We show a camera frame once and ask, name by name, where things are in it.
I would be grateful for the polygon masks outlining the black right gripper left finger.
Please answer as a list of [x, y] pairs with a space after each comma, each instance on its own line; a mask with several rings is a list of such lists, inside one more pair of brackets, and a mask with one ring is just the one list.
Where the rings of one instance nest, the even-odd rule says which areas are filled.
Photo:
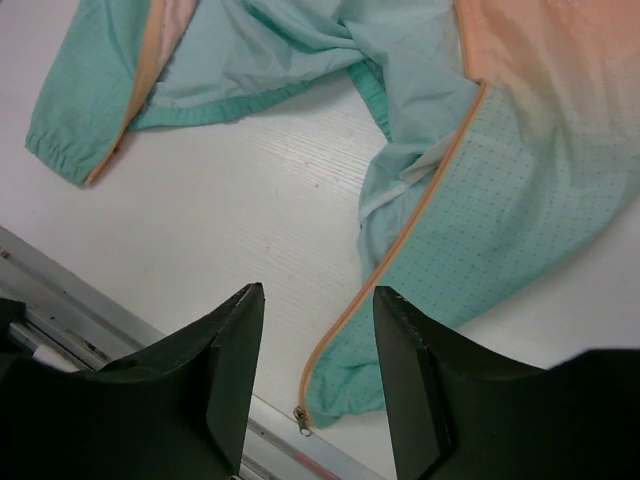
[[261, 284], [104, 368], [1, 354], [5, 479], [236, 479], [263, 319]]

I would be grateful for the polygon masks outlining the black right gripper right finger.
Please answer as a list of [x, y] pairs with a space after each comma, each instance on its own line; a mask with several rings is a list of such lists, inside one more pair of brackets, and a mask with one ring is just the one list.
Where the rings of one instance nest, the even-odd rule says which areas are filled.
[[639, 354], [595, 349], [550, 369], [498, 354], [375, 290], [401, 479], [635, 479]]

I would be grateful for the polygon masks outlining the metal zipper slider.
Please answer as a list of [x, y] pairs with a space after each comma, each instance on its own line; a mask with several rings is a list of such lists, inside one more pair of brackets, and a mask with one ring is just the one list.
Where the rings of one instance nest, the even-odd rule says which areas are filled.
[[298, 405], [293, 410], [293, 415], [297, 423], [299, 433], [304, 437], [310, 437], [312, 435], [312, 430], [308, 412]]

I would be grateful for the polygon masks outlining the orange and teal jacket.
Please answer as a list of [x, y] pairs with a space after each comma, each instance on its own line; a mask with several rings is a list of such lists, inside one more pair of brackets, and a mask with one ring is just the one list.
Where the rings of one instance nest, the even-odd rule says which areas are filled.
[[129, 130], [227, 123], [347, 71], [386, 138], [359, 198], [364, 284], [311, 354], [311, 426], [385, 407], [374, 287], [457, 327], [639, 193], [635, 1], [83, 1], [25, 146], [92, 183]]

